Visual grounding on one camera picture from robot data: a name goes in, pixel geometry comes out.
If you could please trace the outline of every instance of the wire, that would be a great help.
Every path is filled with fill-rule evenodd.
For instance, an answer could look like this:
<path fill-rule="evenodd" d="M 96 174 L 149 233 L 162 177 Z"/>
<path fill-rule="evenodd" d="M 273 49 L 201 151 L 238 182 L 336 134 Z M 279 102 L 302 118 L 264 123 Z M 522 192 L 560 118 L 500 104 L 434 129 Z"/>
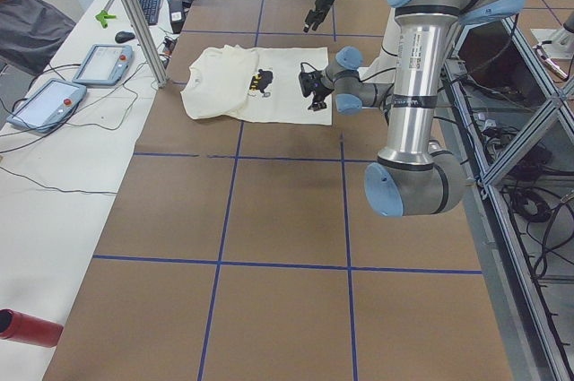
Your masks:
<path fill-rule="evenodd" d="M 464 130 L 466 132 L 466 136 L 468 137 L 468 140 L 470 141 L 470 144 L 473 145 L 473 152 L 476 150 L 476 144 L 474 143 L 473 136 L 466 127 L 461 126 L 457 121 L 452 120 L 452 119 L 448 119 L 448 118 L 444 118 L 444 117 L 436 117 L 436 116 L 434 117 L 434 119 L 438 119 L 438 121 L 445 121 L 447 123 L 454 124 L 455 126 L 458 127 L 459 130 Z M 468 161 L 470 161 L 470 157 L 466 157 L 466 160 L 460 161 L 460 165 L 462 166 L 463 164 L 466 164 Z"/>
<path fill-rule="evenodd" d="M 131 103 L 130 103 L 130 104 L 128 105 L 128 107 L 126 108 L 126 110 L 125 110 L 125 112 L 124 112 L 124 115 L 122 116 L 122 118 L 121 118 L 121 120 L 119 121 L 119 124 L 117 124 L 117 126 L 115 126 L 115 127 L 105 127 L 105 126 L 102 126 L 101 124 L 97 124 L 97 123 L 88 123 L 88 124 L 72 124 L 72 123 L 66 123 L 66 124 L 67 124 L 68 126 L 71 126 L 71 127 L 88 127 L 88 126 L 95 126 L 95 127 L 101 128 L 101 129 L 103 129 L 103 130 L 108 130 L 108 131 L 110 131 L 110 132 L 114 132 L 114 131 L 118 130 L 119 127 L 121 127 L 121 126 L 124 124 L 124 121 L 126 121 L 127 115 L 128 115 L 129 112 L 132 110 L 132 107 L 134 106 L 135 102 L 139 99 L 139 95 L 137 94 L 136 91 L 131 90 L 131 89 L 129 89 L 129 88 L 126 87 L 126 82 L 124 82 L 124 83 L 122 84 L 122 86 L 123 86 L 126 90 L 132 92 L 132 93 L 135 95 L 135 97 L 132 99 Z"/>
<path fill-rule="evenodd" d="M 558 217 L 560 210 L 562 208 L 566 207 L 566 209 L 568 209 L 568 212 L 570 213 L 570 217 L 571 217 L 572 221 L 574 222 L 574 209 L 569 205 L 569 203 L 564 203 L 561 200 L 561 196 L 557 195 L 553 191 L 547 190 L 546 188 L 542 188 L 539 186 L 529 186 L 529 187 L 525 187 L 525 188 L 518 188 L 517 187 L 518 182 L 519 181 L 517 180 L 515 183 L 514 189 L 511 189 L 508 186 L 504 186 L 502 188 L 503 194 L 507 194 L 507 195 L 509 195 L 510 198 L 512 198 L 513 193 L 518 191 L 518 190 L 521 192 L 524 192 L 526 190 L 530 190 L 530 191 L 543 192 L 543 193 L 546 193 L 548 195 L 551 195 L 552 197 L 559 199 L 559 202 L 556 206 L 554 206 L 553 208 L 550 208 L 550 207 L 546 208 L 546 212 L 550 212 L 552 215 L 548 220 L 548 223 L 547 223 L 546 228 L 544 230 L 543 238 L 541 240 L 537 239 L 530 232 L 530 225 L 534 221 L 528 221 L 528 223 L 526 224 L 526 234 L 532 240 L 534 240 L 535 242 L 537 242 L 541 246 L 541 254 L 536 258 L 536 261 L 532 266 L 534 279 L 541 280 L 547 273 L 547 270 L 548 270 L 547 257 L 548 257 L 548 254 L 550 254 L 550 253 L 555 254 L 556 256 L 558 256 L 559 258 L 561 258 L 563 261 L 565 261 L 568 264 L 574 264 L 573 261 L 571 261 L 568 258 L 564 257 L 563 255 L 555 252 L 557 249 L 564 247 L 565 245 L 569 244 L 572 240 L 574 240 L 574 230 L 571 232 L 570 236 L 568 238 L 564 239 L 562 242 L 560 242 L 560 243 L 558 243 L 552 247 L 548 247 L 548 239 L 550 237 L 550 232 L 552 230 L 554 223 L 556 222 L 556 219 Z M 505 200 L 505 203 L 507 204 L 507 207 L 509 208 L 509 212 L 514 216 L 514 213 L 516 210 L 507 202 L 506 198 L 504 200 Z M 538 269 L 540 266 L 542 266 L 542 271 L 540 273 L 538 273 Z"/>
<path fill-rule="evenodd" d="M 556 177 L 571 177 L 574 176 L 574 170 L 557 170 L 547 166 L 543 167 L 545 175 L 554 175 Z"/>
<path fill-rule="evenodd" d="M 517 108 L 522 108 L 524 110 L 527 110 L 529 112 L 534 112 L 534 110 L 532 108 L 528 108 L 524 105 L 521 105 L 520 103 L 516 103 L 514 100 L 512 100 L 509 96 L 507 96 L 506 94 L 503 94 L 501 91 L 498 90 L 493 90 L 492 88 L 488 88 L 485 87 L 475 81 L 470 81 L 468 79 L 464 79 L 461 81 L 461 83 L 463 85 L 468 85 L 470 87 L 475 87 L 476 89 L 480 90 L 480 92 L 484 95 L 486 95 L 486 97 L 490 97 L 492 99 L 495 100 L 505 100 L 508 103 L 512 103 L 514 106 L 516 106 Z"/>
<path fill-rule="evenodd" d="M 59 70 L 59 69 L 65 69 L 65 68 L 67 68 L 67 67 L 80 67 L 80 66 L 81 66 L 81 64 L 79 64 L 79 63 L 74 63 L 74 64 L 72 64 L 72 65 L 57 65 L 56 67 L 50 66 L 50 68 L 49 68 L 48 70 L 45 70 L 45 71 L 42 72 L 41 74 L 37 74 L 36 76 L 34 76 L 34 77 L 32 78 L 32 80 L 31 80 L 30 83 L 28 84 L 28 91 L 30 90 L 30 88 L 32 87 L 32 85 L 38 80 L 38 78 L 40 78 L 40 76 L 41 76 L 42 74 L 49 74 L 49 73 L 51 73 L 51 72 L 57 72 L 57 70 Z"/>
<path fill-rule="evenodd" d="M 48 136 L 50 136 L 51 134 L 53 134 L 57 129 L 59 129 L 60 127 L 62 127 L 68 119 L 70 119 L 70 117 L 72 117 L 72 115 L 75 113 L 75 110 L 77 109 L 77 105 L 74 107 L 74 111 L 68 116 L 68 118 L 63 121 L 62 123 L 58 124 L 57 126 L 55 126 L 54 128 L 52 128 L 51 130 L 49 130 L 46 134 L 43 134 L 41 137 L 39 137 L 38 139 L 34 139 L 32 142 L 26 143 L 24 145 L 18 146 L 16 148 L 11 148 L 10 150 L 5 150 L 5 151 L 0 151 L 0 154 L 6 154 L 8 152 L 14 152 L 14 151 L 18 151 L 21 150 L 22 148 L 26 148 L 30 145 L 33 145 L 34 143 L 38 143 L 39 141 L 41 141 L 42 139 L 47 138 Z M 33 130 L 41 130 L 44 129 L 45 126 L 40 126 L 40 127 L 34 127 L 34 128 L 30 128 L 28 131 L 33 131 Z"/>
<path fill-rule="evenodd" d="M 60 79 L 63 79 L 65 81 L 65 77 L 62 76 L 62 74 L 60 72 L 58 72 L 58 70 L 56 70 L 54 67 L 52 67 L 52 65 L 50 63 L 48 63 L 48 67 L 50 68 L 50 70 L 54 73 L 56 73 Z"/>
<path fill-rule="evenodd" d="M 375 76 L 379 76 L 380 74 L 384 74 L 386 72 L 390 72 L 391 70 L 396 70 L 396 67 L 389 67 L 388 69 L 385 70 L 381 70 L 380 72 L 376 72 L 375 74 L 372 74 L 371 76 L 369 76 L 368 78 L 365 79 L 361 79 L 361 82 L 366 82 L 369 79 L 374 78 Z"/>
<path fill-rule="evenodd" d="M 30 181 L 31 183 L 36 184 L 37 186 L 40 186 L 46 190 L 54 190 L 54 191 L 64 193 L 64 194 L 71 194 L 71 193 L 80 193 L 82 195 L 116 195 L 117 194 L 117 193 L 114 193 L 112 191 L 64 190 L 62 188 L 58 188 L 57 186 L 45 186 L 45 185 L 41 184 L 40 182 L 38 182 L 32 178 L 29 178 L 25 175 L 21 175 L 20 173 L 12 172 L 11 170 L 3 168 L 2 166 L 0 166 L 0 169 L 3 170 L 4 172 L 10 174 L 10 175 L 15 176 L 15 177 L 26 179 L 26 180 Z"/>
<path fill-rule="evenodd" d="M 385 40 L 382 39 L 381 42 L 380 42 L 380 48 L 383 50 L 383 52 L 384 52 L 385 54 L 387 54 L 388 56 L 398 56 L 398 54 L 393 54 L 392 52 L 387 51 L 387 50 L 385 49 L 384 43 L 385 43 Z"/>
<path fill-rule="evenodd" d="M 497 60 L 500 56 L 502 56 L 502 54 L 504 54 L 506 52 L 506 50 L 509 48 L 510 44 L 512 43 L 512 39 L 514 38 L 514 34 L 517 30 L 517 26 L 518 26 L 518 17 L 520 16 L 519 13 L 517 13 L 516 15 L 514 15 L 514 23 L 512 25 L 512 29 L 510 29 L 510 34 L 509 34 L 509 38 L 507 39 L 506 44 L 504 45 L 504 47 L 502 47 L 502 49 L 492 58 L 489 58 L 488 60 L 486 60 L 484 63 L 482 63 L 481 65 L 476 66 L 474 69 L 469 70 L 468 72 L 466 72 L 465 74 L 461 74 L 458 77 L 456 77 L 455 79 L 453 79 L 450 82 L 447 82 L 447 85 L 453 85 L 456 82 L 461 82 L 464 79 L 467 78 L 467 76 L 469 74 L 474 74 L 476 72 L 478 72 L 479 70 L 482 70 L 484 67 L 486 67 L 487 65 L 489 65 L 490 63 L 492 63 L 493 61 Z M 442 86 L 439 88 L 439 91 L 443 91 L 445 90 L 445 87 Z"/>
<path fill-rule="evenodd" d="M 303 65 L 308 65 L 311 69 L 313 69 L 315 72 L 318 72 L 318 69 L 312 65 L 311 63 L 308 63 L 307 61 L 303 61 L 301 62 L 300 66 L 301 66 L 301 71 L 303 72 Z"/>
<path fill-rule="evenodd" d="M 108 94 L 106 94 L 105 96 L 100 97 L 99 99 L 93 101 L 92 103 L 89 103 L 88 105 L 84 106 L 83 108 L 79 108 L 75 113 L 77 114 L 77 113 L 79 113 L 79 112 L 82 112 L 83 110 L 92 107 L 92 106 L 95 105 L 96 103 L 98 103 L 98 102 L 100 102 L 100 101 L 102 101 L 102 100 L 104 100 L 104 99 L 107 99 L 107 98 L 108 98 L 109 96 L 111 96 L 114 92 L 116 92 L 116 91 L 119 90 L 120 88 L 124 87 L 124 85 L 125 85 L 126 83 L 128 83 L 129 81 L 131 81 L 132 78 L 134 78 L 134 76 L 135 76 L 135 75 L 142 69 L 142 67 L 143 67 L 144 65 L 146 65 L 146 64 L 147 64 L 146 62 L 140 63 L 140 64 L 136 67 L 134 73 L 133 73 L 129 78 L 127 78 L 127 79 L 124 81 L 124 83 L 122 83 L 121 85 L 118 85 L 116 88 L 114 88 L 112 91 L 110 91 L 110 92 L 109 92 Z"/>

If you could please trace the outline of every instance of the red cylinder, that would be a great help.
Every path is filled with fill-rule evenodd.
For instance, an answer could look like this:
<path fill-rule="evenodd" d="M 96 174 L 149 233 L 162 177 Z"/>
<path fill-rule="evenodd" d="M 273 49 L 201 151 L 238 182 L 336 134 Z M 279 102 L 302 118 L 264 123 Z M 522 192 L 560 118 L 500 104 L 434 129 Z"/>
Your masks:
<path fill-rule="evenodd" d="M 55 347 L 64 327 L 11 309 L 0 310 L 0 339 Z"/>

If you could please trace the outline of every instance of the vertical metal pole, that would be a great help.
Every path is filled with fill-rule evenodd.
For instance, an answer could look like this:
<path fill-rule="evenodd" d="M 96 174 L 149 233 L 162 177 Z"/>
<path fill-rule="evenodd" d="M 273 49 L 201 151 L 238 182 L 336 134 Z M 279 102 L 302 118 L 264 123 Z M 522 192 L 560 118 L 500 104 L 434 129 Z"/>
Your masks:
<path fill-rule="evenodd" d="M 163 68 L 163 63 L 153 43 L 152 34 L 148 28 L 147 21 L 144 18 L 144 12 L 138 0 L 121 0 L 126 9 L 127 17 L 134 27 L 135 35 L 140 41 L 143 54 L 151 67 L 153 76 L 158 83 L 158 87 L 165 86 L 168 76 Z"/>

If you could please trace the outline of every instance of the blue tape line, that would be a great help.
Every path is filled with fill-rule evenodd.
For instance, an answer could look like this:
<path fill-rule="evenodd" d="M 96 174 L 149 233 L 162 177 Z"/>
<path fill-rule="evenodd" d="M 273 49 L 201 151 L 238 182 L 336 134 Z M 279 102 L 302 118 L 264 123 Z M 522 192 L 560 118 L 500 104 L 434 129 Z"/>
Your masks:
<path fill-rule="evenodd" d="M 215 260 L 193 260 L 187 258 L 132 257 L 129 255 L 94 255 L 98 260 L 115 260 L 119 262 L 173 263 L 173 264 L 209 264 L 217 265 Z"/>
<path fill-rule="evenodd" d="M 259 22 L 257 23 L 257 34 L 255 35 L 255 47 L 259 42 L 259 31 L 261 30 L 261 21 L 263 20 L 263 7 L 265 6 L 265 0 L 261 0 L 261 10 L 259 11 Z"/>
<path fill-rule="evenodd" d="M 351 257 L 351 232 L 349 228 L 349 208 L 347 203 L 347 176 L 344 169 L 344 141 L 340 142 L 341 147 L 341 178 L 343 181 L 343 207 L 344 207 L 344 235 L 347 247 L 347 283 L 349 286 L 349 318 L 351 322 L 351 350 L 352 350 L 352 379 L 359 380 L 359 370 L 357 363 L 357 335 L 355 332 L 355 304 L 352 292 L 352 257 Z"/>
<path fill-rule="evenodd" d="M 134 152 L 137 157 L 199 157 L 199 154 L 174 154 L 165 152 Z"/>
<path fill-rule="evenodd" d="M 288 264 L 288 263 L 260 263 L 260 262 L 222 262 L 225 266 L 246 266 L 246 267 L 272 267 L 282 269 L 312 269 L 317 271 L 346 271 L 344 266 L 328 264 Z"/>
<path fill-rule="evenodd" d="M 416 269 L 401 267 L 353 267 L 357 272 L 390 272 L 390 273 L 432 273 L 447 275 L 482 275 L 483 271 L 466 271 L 458 269 Z"/>
<path fill-rule="evenodd" d="M 190 34 L 251 34 L 251 35 L 257 35 L 256 32 L 254 31 L 223 31 L 223 30 L 183 30 L 182 32 L 185 33 L 190 33 Z M 302 35 L 301 33 L 298 32 L 283 32 L 283 31 L 260 31 L 259 34 L 261 35 L 265 35 L 265 36 L 302 36 L 305 38 L 308 38 L 310 36 L 319 36 L 319 37 L 332 37 L 333 34 L 331 33 L 308 33 L 305 35 Z M 338 37 L 340 38 L 383 38 L 382 34 L 342 34 L 339 33 L 337 34 Z"/>
<path fill-rule="evenodd" d="M 554 13 L 554 10 L 546 3 L 545 0 L 542 0 L 542 3 L 544 3 L 544 5 L 546 6 L 546 9 L 548 9 L 550 11 L 550 13 L 552 14 L 552 16 L 554 17 L 554 19 L 561 24 L 560 19 L 558 18 L 558 15 L 556 15 L 556 13 Z"/>
<path fill-rule="evenodd" d="M 289 158 L 289 157 L 256 157 L 241 156 L 242 160 L 280 160 L 280 161 L 322 161 L 325 163 L 338 163 L 338 159 L 306 159 L 306 158 Z"/>
<path fill-rule="evenodd" d="M 467 271 L 464 269 L 416 269 L 400 267 L 358 267 L 336 266 L 330 264 L 288 264 L 288 263 L 264 263 L 264 262 L 234 262 L 217 260 L 195 260 L 187 258 L 161 258 L 140 257 L 130 255 L 94 255 L 92 258 L 99 260 L 115 260 L 119 262 L 143 262 L 143 263 L 174 263 L 174 264 L 209 264 L 221 266 L 246 266 L 246 267 L 273 267 L 283 269 L 312 269 L 322 271 L 354 271 L 354 272 L 388 272 L 388 273 L 431 273 L 448 275 L 482 275 L 482 271 Z"/>
<path fill-rule="evenodd" d="M 215 308 L 215 296 L 217 295 L 217 286 L 219 284 L 219 275 L 222 268 L 223 249 L 225 248 L 225 237 L 227 235 L 227 227 L 229 225 L 231 202 L 233 200 L 233 189 L 235 187 L 235 178 L 237 177 L 237 166 L 239 164 L 239 153 L 241 151 L 241 139 L 243 137 L 244 122 L 241 121 L 241 128 L 239 129 L 239 137 L 237 141 L 237 149 L 235 151 L 235 163 L 233 164 L 233 173 L 231 174 L 230 193 L 227 198 L 227 208 L 225 210 L 225 220 L 223 222 L 222 242 L 219 247 L 219 255 L 217 256 L 217 268 L 215 269 L 215 278 L 213 280 L 212 298 L 209 304 L 209 315 L 207 316 L 207 325 L 205 327 L 204 347 L 201 353 L 201 363 L 199 365 L 199 372 L 197 374 L 197 381 L 201 381 L 204 375 L 205 357 L 207 355 L 207 346 L 209 344 L 209 334 L 211 332 L 213 321 L 213 310 Z"/>

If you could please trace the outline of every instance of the blue joint cap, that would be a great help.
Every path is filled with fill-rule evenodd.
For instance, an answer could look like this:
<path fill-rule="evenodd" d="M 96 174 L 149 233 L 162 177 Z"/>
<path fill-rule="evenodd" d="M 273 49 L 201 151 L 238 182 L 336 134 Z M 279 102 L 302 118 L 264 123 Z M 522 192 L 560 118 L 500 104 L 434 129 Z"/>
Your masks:
<path fill-rule="evenodd" d="M 403 198 L 395 180 L 382 165 L 371 163 L 365 170 L 365 195 L 370 207 L 384 217 L 404 215 Z"/>
<path fill-rule="evenodd" d="M 362 65 L 362 54 L 354 47 L 344 47 L 335 56 L 337 63 L 347 70 L 357 70 Z"/>
<path fill-rule="evenodd" d="M 362 101 L 352 94 L 337 94 L 335 96 L 337 111 L 342 115 L 355 115 L 362 111 Z"/>
<path fill-rule="evenodd" d="M 465 13 L 459 18 L 458 22 L 460 25 L 471 25 L 502 20 L 519 13 L 525 4 L 526 0 L 497 0 L 494 3 Z"/>

